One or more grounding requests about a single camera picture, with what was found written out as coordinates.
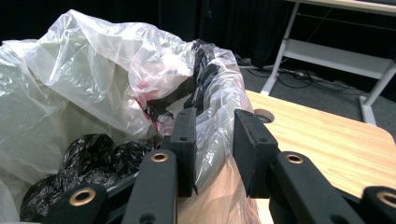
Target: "trash bin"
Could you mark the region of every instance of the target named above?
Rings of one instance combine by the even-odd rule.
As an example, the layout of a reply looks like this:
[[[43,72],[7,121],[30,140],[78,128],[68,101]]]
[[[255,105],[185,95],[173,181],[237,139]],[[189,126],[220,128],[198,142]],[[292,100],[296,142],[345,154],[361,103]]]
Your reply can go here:
[[[252,107],[229,50],[70,10],[39,40],[0,47],[0,105],[0,222],[19,221],[26,191],[83,134],[115,144],[170,134],[189,106],[199,195],[178,200],[178,222],[259,222],[231,153],[233,111]]]

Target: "white plastic bag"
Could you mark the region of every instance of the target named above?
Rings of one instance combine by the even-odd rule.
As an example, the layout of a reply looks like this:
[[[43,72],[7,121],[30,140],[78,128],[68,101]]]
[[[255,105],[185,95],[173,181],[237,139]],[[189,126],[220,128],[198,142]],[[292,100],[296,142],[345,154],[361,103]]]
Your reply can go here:
[[[113,24],[74,10],[39,40],[4,42],[0,222],[19,221],[26,190],[57,173],[68,144],[81,135],[107,133],[117,144],[169,134],[175,118],[167,115],[181,110],[188,94],[172,98],[156,120],[144,111],[156,109],[149,102],[171,96],[192,79],[195,44],[149,24]],[[197,117],[199,195],[179,200],[178,220],[258,222],[231,153],[233,111],[252,110],[243,79],[228,50],[213,47],[208,64],[219,70]]]

